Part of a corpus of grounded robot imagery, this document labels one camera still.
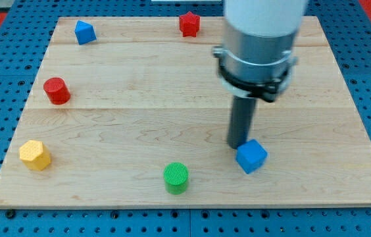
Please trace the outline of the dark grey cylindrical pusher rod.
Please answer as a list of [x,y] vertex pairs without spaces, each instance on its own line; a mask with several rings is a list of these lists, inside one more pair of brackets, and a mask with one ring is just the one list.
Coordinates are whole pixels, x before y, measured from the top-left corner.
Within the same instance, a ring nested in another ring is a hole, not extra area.
[[233,97],[228,127],[227,143],[237,149],[247,142],[257,100],[254,98]]

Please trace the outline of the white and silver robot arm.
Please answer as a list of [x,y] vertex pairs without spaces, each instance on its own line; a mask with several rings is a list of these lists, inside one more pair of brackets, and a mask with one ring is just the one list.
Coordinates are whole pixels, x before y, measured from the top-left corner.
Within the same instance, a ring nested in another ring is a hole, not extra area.
[[247,141],[257,100],[274,102],[289,87],[293,44],[308,0],[229,0],[224,2],[222,43],[212,54],[218,76],[233,95],[227,143]]

